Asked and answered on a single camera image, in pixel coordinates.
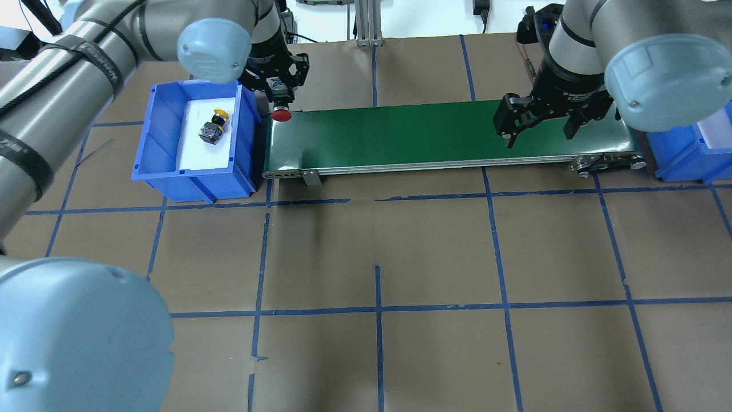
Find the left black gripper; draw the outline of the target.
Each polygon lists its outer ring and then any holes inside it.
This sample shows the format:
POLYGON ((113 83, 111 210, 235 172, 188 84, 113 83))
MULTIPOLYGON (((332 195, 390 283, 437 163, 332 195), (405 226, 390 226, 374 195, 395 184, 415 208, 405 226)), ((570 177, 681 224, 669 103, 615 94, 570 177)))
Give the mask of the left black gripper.
POLYGON ((263 92, 268 102, 276 102, 276 81, 280 78, 286 86, 285 104, 295 101, 295 92, 304 85, 309 72, 309 55, 292 54, 281 31, 263 42, 254 43, 246 66, 240 75, 240 84, 251 91, 263 92))

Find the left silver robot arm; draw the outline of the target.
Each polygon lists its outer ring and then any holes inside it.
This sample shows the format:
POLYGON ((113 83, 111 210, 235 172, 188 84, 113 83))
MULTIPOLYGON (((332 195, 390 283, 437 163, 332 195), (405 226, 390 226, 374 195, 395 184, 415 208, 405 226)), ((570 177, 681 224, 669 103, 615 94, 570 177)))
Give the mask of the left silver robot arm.
MULTIPOLYGON (((2 238, 80 155, 146 61, 238 82, 287 109, 308 55, 288 50, 285 1, 64 1, 63 31, 2 88, 2 238)), ((172 316, 125 268, 2 249, 2 410, 157 411, 172 380, 172 316)))

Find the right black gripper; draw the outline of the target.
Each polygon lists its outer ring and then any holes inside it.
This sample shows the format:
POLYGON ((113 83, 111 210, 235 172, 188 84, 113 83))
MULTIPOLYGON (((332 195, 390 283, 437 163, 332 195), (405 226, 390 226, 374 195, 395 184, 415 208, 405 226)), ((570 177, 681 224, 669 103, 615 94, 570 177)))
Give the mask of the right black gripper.
POLYGON ((564 135, 571 140, 589 122, 604 119, 613 103, 601 74, 572 73, 545 58, 529 94, 505 94, 492 124, 496 134, 504 135, 507 149, 524 130, 553 119, 567 120, 564 135))

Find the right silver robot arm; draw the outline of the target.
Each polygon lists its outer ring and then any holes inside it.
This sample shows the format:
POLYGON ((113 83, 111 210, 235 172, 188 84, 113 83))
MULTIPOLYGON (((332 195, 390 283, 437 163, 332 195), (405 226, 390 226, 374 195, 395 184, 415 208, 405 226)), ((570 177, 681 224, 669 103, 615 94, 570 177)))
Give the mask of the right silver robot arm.
POLYGON ((551 119, 572 139, 615 117, 643 132, 704 120, 730 101, 729 1, 567 1, 528 7, 517 42, 542 62, 527 96, 507 93, 492 124, 507 148, 551 119))

